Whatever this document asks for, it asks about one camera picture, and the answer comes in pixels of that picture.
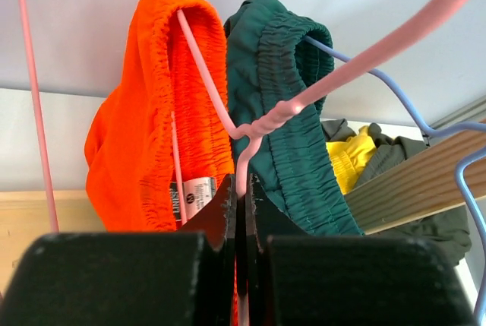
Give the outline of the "pink wire hanger olive shorts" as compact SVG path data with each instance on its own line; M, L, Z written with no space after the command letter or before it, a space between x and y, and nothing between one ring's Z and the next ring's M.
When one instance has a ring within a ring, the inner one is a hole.
M28 12L27 12L27 1L18 0L18 2L19 2L19 9L20 9L20 16L21 16L21 26L24 35L24 48L25 48L26 60L27 60L27 70L29 74L31 98L33 102L33 114L35 119L36 135L37 135L38 146L39 146L41 167L43 171L43 183L44 183L44 189L46 193L49 225L51 231L53 233L57 233L59 231L58 217L56 213L55 197L54 197L54 191L52 186L52 176L51 176L50 166L49 166L49 155L48 155L48 149L46 145L46 134L45 134L45 127L43 122L43 111L42 111L42 105L41 105L41 100L39 95L39 84L38 84L37 73L36 73L33 41L32 41L30 22L29 22Z

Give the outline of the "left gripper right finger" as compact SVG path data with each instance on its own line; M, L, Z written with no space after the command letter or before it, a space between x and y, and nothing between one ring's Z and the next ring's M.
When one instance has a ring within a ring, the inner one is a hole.
M267 197L246 197L251 325L474 325L452 265L414 238L312 236Z

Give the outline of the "yellow shorts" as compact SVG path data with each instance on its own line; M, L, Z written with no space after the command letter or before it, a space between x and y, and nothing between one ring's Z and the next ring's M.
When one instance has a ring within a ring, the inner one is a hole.
M345 141L327 142L326 148L336 181L344 195L355 187L377 151L374 140L369 135L368 125L362 126L357 135Z

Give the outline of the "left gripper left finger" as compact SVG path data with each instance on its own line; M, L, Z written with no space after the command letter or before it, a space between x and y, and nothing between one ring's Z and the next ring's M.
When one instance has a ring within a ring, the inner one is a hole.
M25 251L3 325L228 325L237 198L227 175L175 232L60 233Z

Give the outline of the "pink wire hanger orange shorts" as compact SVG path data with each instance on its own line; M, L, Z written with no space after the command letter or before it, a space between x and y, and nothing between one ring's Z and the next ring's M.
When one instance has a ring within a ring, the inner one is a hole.
M200 52L197 41L189 27L183 10L176 16L185 36L194 62L207 89L219 120L229 136L238 140L248 137L249 144L238 158L236 166L236 194L243 198L246 194L248 164L258 152L265 135L282 127L288 120L298 115L306 106L311 105L331 91L368 73L371 69L388 61L401 51L422 40L429 33L453 16L468 0L430 0L417 14L407 20L389 35L369 47L353 59L346 59L344 66L320 79L288 101L280 101L267 114L250 124L235 126L221 100L210 71Z

